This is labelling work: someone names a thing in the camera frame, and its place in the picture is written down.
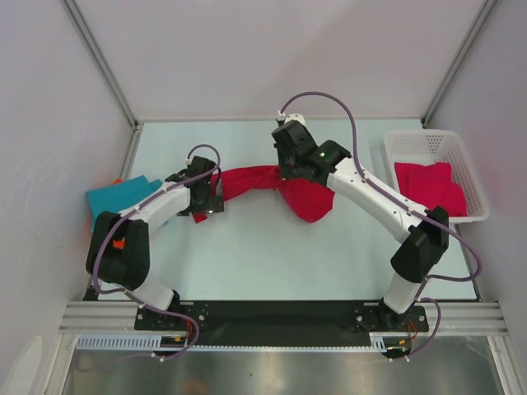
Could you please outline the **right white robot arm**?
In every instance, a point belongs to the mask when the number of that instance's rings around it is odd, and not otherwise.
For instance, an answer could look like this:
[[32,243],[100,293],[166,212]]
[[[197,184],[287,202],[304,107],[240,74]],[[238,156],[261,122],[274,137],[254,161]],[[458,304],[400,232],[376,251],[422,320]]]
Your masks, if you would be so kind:
[[368,174],[352,153],[335,141],[317,144],[299,121],[285,122],[271,136],[282,178],[304,179],[349,199],[400,243],[390,259],[394,275],[380,309],[381,323],[389,330],[399,330],[408,322],[408,309],[417,300],[425,278],[449,247],[448,213],[441,207],[428,210],[404,198]]

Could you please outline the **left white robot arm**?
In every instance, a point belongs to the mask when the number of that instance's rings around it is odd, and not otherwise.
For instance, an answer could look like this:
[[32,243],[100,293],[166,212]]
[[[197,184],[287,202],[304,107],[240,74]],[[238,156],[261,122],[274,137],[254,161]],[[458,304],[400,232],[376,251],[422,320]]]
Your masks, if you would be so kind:
[[118,292],[154,308],[152,317],[163,328],[176,327],[182,319],[180,295],[151,271],[150,240],[175,216],[198,218],[224,211],[222,185],[213,178],[219,174],[214,161],[195,156],[140,202],[99,214],[86,260],[92,283],[117,286]]

